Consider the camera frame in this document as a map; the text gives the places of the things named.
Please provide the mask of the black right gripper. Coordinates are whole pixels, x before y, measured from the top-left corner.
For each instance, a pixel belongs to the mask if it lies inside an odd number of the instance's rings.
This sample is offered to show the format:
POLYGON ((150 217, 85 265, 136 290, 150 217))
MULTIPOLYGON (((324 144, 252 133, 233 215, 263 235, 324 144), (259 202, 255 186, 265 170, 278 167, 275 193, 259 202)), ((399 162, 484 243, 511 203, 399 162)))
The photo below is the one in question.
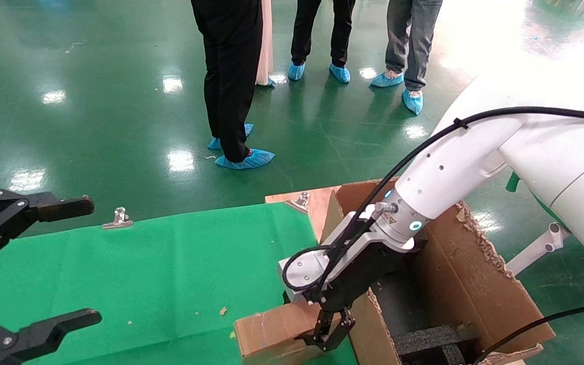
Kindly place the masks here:
POLYGON ((306 346, 321 346, 324 352, 337 349, 356 324, 350 310, 342 309, 352 307, 352 303, 372 284, 383 275, 398 270, 405 257, 412 254, 393 251, 385 243, 369 244, 345 270, 327 284, 321 294, 316 289, 304 294, 306 300, 319 303, 322 309, 318 312, 314 330, 298 335, 295 340, 303 340, 306 346), (329 335, 332 312, 340 312, 340 320, 329 335))

